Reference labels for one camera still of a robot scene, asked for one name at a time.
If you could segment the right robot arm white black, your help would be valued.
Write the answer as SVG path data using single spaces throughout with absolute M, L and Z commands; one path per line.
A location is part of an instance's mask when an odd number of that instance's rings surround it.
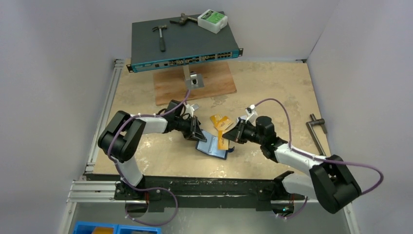
M 291 173 L 274 184 L 274 194 L 279 198 L 300 194 L 316 199 L 327 212 L 335 214 L 362 194 L 341 157 L 318 156 L 290 146 L 277 136 L 270 117 L 260 116 L 255 124 L 241 119 L 223 138 L 239 144 L 257 143 L 267 159 L 302 172 Z

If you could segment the blue leather card holder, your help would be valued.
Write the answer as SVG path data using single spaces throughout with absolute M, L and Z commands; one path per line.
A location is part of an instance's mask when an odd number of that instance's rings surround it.
M 232 153 L 235 147 L 229 148 L 228 150 L 218 149 L 218 137 L 212 135 L 211 133 L 202 130 L 202 133 L 206 137 L 206 141 L 197 141 L 195 149 L 215 158 L 226 160 L 228 153 Z

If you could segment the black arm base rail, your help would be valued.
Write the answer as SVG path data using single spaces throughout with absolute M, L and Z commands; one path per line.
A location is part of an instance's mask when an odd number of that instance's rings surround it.
M 149 212 L 165 208 L 254 209 L 289 215 L 302 195 L 291 195 L 275 179 L 197 178 L 145 176 L 139 191 L 124 182 L 115 185 L 114 199 L 127 203 L 143 202 Z

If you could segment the single gold credit card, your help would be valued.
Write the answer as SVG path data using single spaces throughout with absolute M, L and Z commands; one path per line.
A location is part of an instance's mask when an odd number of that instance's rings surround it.
M 229 140 L 223 137 L 224 131 L 218 131 L 218 149 L 219 150 L 228 150 L 229 149 Z

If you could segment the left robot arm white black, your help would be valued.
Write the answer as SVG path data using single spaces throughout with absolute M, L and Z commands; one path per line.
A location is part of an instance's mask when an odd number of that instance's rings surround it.
M 142 135 L 166 134 L 179 131 L 186 140 L 206 142 L 194 114 L 183 102 L 171 100 L 168 107 L 154 115 L 135 115 L 118 111 L 98 138 L 97 145 L 115 164 L 121 180 L 127 184 L 126 193 L 132 199 L 144 196 L 144 175 L 134 158 Z

